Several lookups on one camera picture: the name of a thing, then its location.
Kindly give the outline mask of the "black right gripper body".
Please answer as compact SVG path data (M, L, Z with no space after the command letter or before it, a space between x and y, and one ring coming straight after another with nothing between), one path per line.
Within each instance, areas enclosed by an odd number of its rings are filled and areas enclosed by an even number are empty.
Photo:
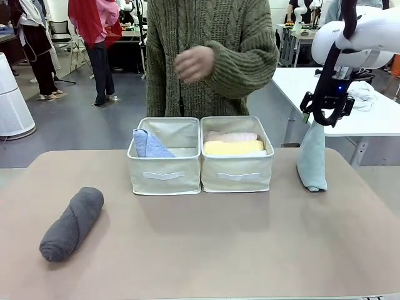
M313 115L320 125L336 125L343 117L349 116L354 98L348 94L351 81L332 79L326 84L318 82L314 92L306 92L300 104L302 113Z

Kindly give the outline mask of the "person's left hand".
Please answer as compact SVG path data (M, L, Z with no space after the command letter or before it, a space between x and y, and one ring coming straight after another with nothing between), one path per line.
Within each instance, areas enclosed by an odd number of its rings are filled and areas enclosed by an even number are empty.
M196 46L178 54L174 60L177 77L184 83L195 83L208 77L214 69L212 48Z

